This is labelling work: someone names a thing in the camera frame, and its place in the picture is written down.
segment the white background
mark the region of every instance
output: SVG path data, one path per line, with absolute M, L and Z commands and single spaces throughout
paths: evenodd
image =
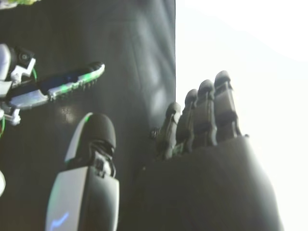
M 308 230 L 306 1 L 177 0 L 176 98 L 227 70 L 286 231 Z

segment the black surface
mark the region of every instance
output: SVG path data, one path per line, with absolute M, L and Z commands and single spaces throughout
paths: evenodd
M 146 168 L 118 231 L 280 228 L 272 185 L 239 137 Z
M 155 150 L 150 128 L 175 100 L 175 2 L 42 0 L 0 11 L 0 42 L 35 53 L 38 78 L 93 61 L 105 73 L 90 90 L 21 113 L 0 140 L 0 230 L 44 230 L 53 181 L 87 112 L 106 114 L 116 131 L 120 208 Z

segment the blue mark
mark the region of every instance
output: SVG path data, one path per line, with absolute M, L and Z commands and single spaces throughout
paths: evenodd
M 68 218 L 69 213 L 65 213 L 60 219 L 58 220 L 53 220 L 50 226 L 50 231 L 53 231 L 54 228 L 60 227 L 63 222 Z

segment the cable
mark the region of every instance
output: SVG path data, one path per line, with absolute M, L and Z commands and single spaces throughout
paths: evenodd
M 37 81 L 38 76 L 37 76 L 37 72 L 36 72 L 36 70 L 34 68 L 32 70 L 32 73 L 33 73 L 35 81 Z
M 5 128 L 5 119 L 3 117 L 2 125 L 1 125 L 1 131 L 0 131 L 0 139 L 1 139 L 1 136 L 4 134 L 4 128 Z

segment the bright white wall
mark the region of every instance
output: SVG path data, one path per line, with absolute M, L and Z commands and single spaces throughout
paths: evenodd
M 308 14 L 305 0 L 177 0 L 176 99 L 227 70 L 274 186 L 286 231 L 306 231 Z

